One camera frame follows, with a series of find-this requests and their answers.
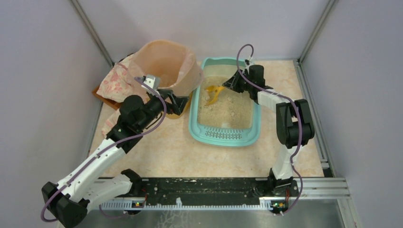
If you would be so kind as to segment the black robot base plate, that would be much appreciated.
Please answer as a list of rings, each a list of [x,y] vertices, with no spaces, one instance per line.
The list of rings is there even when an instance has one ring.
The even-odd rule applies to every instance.
[[[299,193],[297,182],[275,187],[268,178],[148,178],[125,197],[146,199],[148,206],[257,206],[262,197],[281,200]]]

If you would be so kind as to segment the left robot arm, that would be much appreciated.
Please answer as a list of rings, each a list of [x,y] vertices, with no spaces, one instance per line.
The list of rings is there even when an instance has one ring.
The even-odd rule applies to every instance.
[[[74,171],[57,183],[47,182],[41,189],[45,206],[66,228],[74,228],[86,215],[114,197],[141,191],[141,177],[127,169],[96,187],[95,181],[120,158],[129,153],[144,135],[145,129],[166,114],[183,113],[188,96],[175,96],[173,91],[150,91],[148,102],[138,95],[128,96],[120,105],[117,123],[99,147]]]

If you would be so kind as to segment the yellow litter scoop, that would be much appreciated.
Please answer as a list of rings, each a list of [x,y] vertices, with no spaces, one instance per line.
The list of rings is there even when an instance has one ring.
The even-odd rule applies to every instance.
[[[218,86],[218,85],[211,85],[205,88],[205,91],[209,95],[209,99],[206,102],[205,105],[211,105],[215,102],[217,102],[219,94],[225,89],[224,86]]]

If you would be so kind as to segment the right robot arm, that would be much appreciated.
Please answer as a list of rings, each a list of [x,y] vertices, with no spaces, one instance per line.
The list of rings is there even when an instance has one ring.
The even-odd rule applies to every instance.
[[[294,162],[300,150],[315,135],[310,107],[305,99],[293,100],[267,86],[264,66],[251,65],[236,73],[223,87],[237,93],[247,92],[256,104],[267,107],[276,115],[276,134],[280,152],[268,176],[268,190],[274,195],[292,189]]]

